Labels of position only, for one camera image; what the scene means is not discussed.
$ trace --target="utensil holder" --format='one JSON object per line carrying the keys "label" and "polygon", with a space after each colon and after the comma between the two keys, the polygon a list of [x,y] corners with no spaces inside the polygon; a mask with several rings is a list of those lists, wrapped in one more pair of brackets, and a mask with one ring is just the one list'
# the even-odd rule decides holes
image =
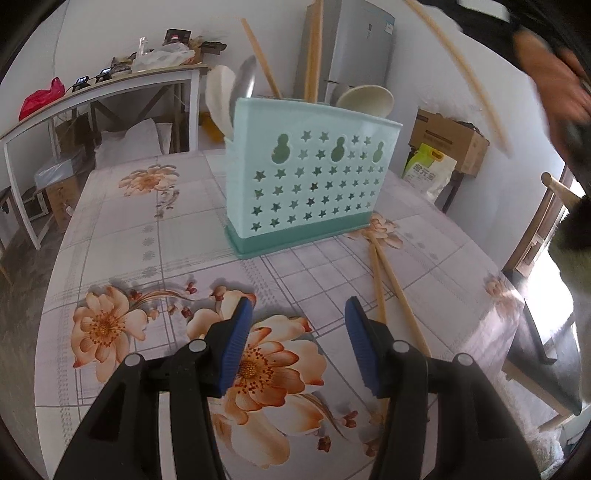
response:
{"label": "utensil holder", "polygon": [[226,234],[250,258],[368,225],[401,124],[297,100],[236,103]]}

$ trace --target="refrigerator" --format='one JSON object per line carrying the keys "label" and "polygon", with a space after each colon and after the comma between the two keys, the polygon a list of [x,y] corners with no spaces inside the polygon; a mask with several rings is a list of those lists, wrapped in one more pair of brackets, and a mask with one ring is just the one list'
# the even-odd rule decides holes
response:
{"label": "refrigerator", "polygon": [[[313,6],[306,12],[294,97],[304,98]],[[394,17],[365,0],[324,0],[319,102],[344,83],[385,86],[394,48]]]}

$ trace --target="person's hand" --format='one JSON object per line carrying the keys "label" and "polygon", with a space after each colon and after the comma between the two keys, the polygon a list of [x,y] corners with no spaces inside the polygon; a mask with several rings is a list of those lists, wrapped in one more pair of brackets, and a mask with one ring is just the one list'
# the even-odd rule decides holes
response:
{"label": "person's hand", "polygon": [[559,52],[559,58],[528,31],[516,33],[514,43],[517,59],[538,89],[548,118],[550,141],[568,161],[569,151],[563,139],[564,121],[591,122],[591,96],[580,83],[580,79],[587,76],[577,57],[566,48]]}

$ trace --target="floral tablecloth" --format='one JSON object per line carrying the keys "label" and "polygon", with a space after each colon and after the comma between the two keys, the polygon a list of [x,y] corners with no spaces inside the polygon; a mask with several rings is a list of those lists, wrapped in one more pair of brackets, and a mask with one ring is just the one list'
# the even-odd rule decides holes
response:
{"label": "floral tablecloth", "polygon": [[[148,158],[94,171],[57,257],[41,318],[35,405],[49,476],[103,383],[128,352],[169,355],[242,296],[255,323],[235,385],[210,402],[232,479],[368,477],[381,432],[343,321],[376,300],[361,232],[238,260],[226,241],[223,151]],[[370,228],[436,358],[472,354],[496,375],[523,302],[453,222],[388,172]],[[385,286],[394,338],[413,342]],[[167,396],[160,407],[166,412]],[[425,473],[433,467],[431,399]],[[174,478],[161,415],[163,478]]]}

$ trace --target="red plastic bag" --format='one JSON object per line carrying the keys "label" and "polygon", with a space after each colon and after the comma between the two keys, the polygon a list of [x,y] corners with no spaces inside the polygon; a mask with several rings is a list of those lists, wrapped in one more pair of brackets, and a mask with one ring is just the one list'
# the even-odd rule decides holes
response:
{"label": "red plastic bag", "polygon": [[51,81],[51,88],[49,90],[37,90],[25,98],[21,107],[21,114],[18,116],[18,121],[28,117],[40,108],[49,105],[58,98],[63,97],[65,94],[66,89],[64,88],[64,84],[58,77],[55,77]]}

